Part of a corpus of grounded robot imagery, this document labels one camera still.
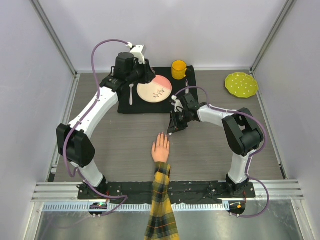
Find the yellow plaid sleeve forearm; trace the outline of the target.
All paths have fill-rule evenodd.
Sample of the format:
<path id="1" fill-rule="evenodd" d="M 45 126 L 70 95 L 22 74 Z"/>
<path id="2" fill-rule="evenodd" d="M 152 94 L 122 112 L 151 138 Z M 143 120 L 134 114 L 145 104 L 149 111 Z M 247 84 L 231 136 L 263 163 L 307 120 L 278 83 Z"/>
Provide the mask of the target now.
<path id="1" fill-rule="evenodd" d="M 151 210 L 145 240 L 179 240 L 177 223 L 168 194 L 171 166 L 156 162 L 152 183 Z"/>

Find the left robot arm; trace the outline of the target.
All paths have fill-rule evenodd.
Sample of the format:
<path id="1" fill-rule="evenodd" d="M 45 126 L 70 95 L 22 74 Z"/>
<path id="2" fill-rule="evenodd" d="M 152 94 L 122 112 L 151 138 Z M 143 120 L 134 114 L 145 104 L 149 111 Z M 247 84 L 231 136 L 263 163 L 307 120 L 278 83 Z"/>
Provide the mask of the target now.
<path id="1" fill-rule="evenodd" d="M 70 177 L 79 174 L 89 187 L 89 194 L 100 200 L 106 196 L 108 184 L 94 162 L 96 150 L 91 136 L 106 113 L 119 102 L 123 90 L 131 84 L 148 84 L 156 77 L 142 52 L 121 52 L 111 73 L 97 86 L 97 92 L 82 112 L 69 124 L 56 129 L 59 154 Z"/>

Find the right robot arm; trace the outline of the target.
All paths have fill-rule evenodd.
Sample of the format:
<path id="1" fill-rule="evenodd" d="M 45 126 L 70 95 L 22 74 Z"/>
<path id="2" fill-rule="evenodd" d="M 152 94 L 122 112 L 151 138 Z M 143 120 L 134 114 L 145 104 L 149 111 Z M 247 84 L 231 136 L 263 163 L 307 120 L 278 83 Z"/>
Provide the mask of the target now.
<path id="1" fill-rule="evenodd" d="M 173 95 L 168 134 L 188 127 L 192 121 L 222 127 L 232 151 L 231 168 L 226 175 L 225 190 L 233 198 L 241 196 L 249 182 L 249 165 L 254 153 L 265 140 L 264 133 L 247 108 L 229 110 L 198 103 L 191 93 L 181 97 Z"/>

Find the mannequin hand with painted nails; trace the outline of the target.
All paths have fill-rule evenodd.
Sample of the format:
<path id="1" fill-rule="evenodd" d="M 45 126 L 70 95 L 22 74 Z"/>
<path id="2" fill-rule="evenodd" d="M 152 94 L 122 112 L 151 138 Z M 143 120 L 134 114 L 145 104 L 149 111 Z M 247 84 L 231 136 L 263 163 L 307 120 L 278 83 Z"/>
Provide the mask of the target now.
<path id="1" fill-rule="evenodd" d="M 170 154 L 170 141 L 166 134 L 159 133 L 152 144 L 151 156 L 155 163 L 167 163 Z"/>

